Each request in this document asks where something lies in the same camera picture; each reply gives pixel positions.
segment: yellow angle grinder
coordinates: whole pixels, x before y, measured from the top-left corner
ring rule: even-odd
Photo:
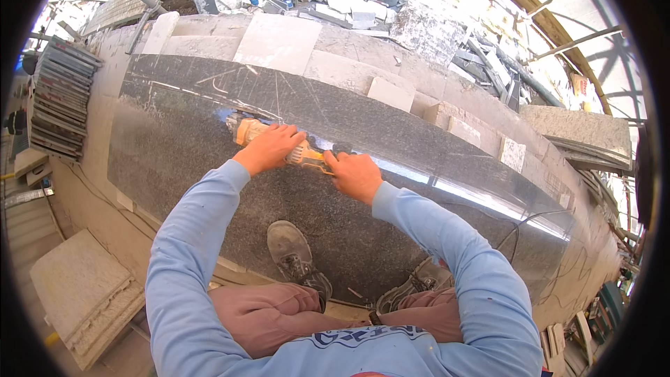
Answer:
[[[226,126],[232,132],[232,140],[243,147],[246,147],[251,140],[258,137],[270,127],[256,118],[238,112],[233,112],[226,118]],[[326,175],[335,175],[326,162],[323,161],[323,153],[314,150],[307,140],[303,140],[302,143],[297,145],[284,158],[284,161],[288,164],[297,164],[300,167],[318,169]]]

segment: pink pants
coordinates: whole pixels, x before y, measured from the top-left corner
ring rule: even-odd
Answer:
[[[253,358],[313,333],[370,325],[323,315],[316,290],[298,284],[219,287],[209,296],[232,339]],[[385,325],[418,326],[437,342],[463,342],[454,288],[409,295],[397,311],[379,318]]]

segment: polished stone surface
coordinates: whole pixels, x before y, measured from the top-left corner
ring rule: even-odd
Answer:
[[[302,76],[229,61],[139,55],[131,60],[119,99],[108,178],[159,219],[207,170],[239,150],[224,123],[230,105],[297,124],[323,147],[334,143],[370,153],[386,180],[461,215],[493,247],[518,223],[506,214],[516,212],[518,219],[562,209],[464,140],[410,113]],[[404,282],[426,255],[370,213],[320,173],[297,167],[265,172],[244,188],[221,255],[281,279],[265,231],[276,220],[289,220],[305,233],[335,298],[359,303],[350,287],[373,300]],[[573,227],[568,213],[546,214],[520,227],[518,243],[515,232],[500,248],[508,258],[514,252],[513,265],[532,299],[556,271]]]

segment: gray sneaker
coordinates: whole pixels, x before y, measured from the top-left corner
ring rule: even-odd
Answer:
[[[387,291],[377,300],[377,313],[384,314],[398,310],[398,305],[410,294],[422,291],[437,291],[454,286],[454,276],[440,265],[435,265],[429,256],[409,275],[405,284]]]
[[[333,293],[330,281],[312,261],[312,251],[302,232],[291,222],[280,220],[267,228],[267,248],[287,281],[315,289],[319,293],[321,313]]]

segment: light blue long-sleeve shirt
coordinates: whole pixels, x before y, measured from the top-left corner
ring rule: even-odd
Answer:
[[[209,171],[158,231],[147,272],[151,353],[164,376],[538,376],[539,333],[523,281],[507,259],[456,214],[384,182],[373,217],[392,223],[456,279],[464,343],[437,343],[415,326],[333,330],[252,360],[216,316],[207,285],[247,170],[230,160]]]

